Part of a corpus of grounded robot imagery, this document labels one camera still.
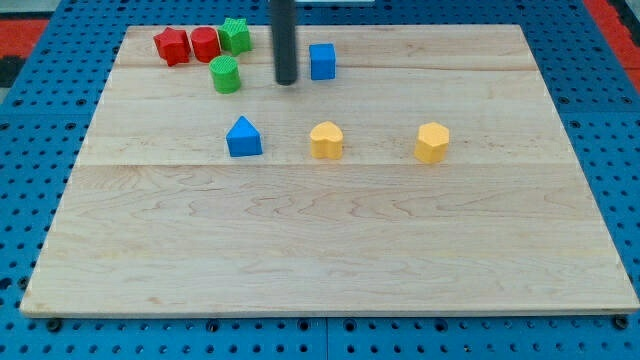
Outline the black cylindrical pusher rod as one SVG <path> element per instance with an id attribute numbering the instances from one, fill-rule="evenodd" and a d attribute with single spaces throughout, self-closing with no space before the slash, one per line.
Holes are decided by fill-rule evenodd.
<path id="1" fill-rule="evenodd" d="M 271 0 L 269 10 L 275 80 L 292 85 L 298 79 L 295 1 Z"/>

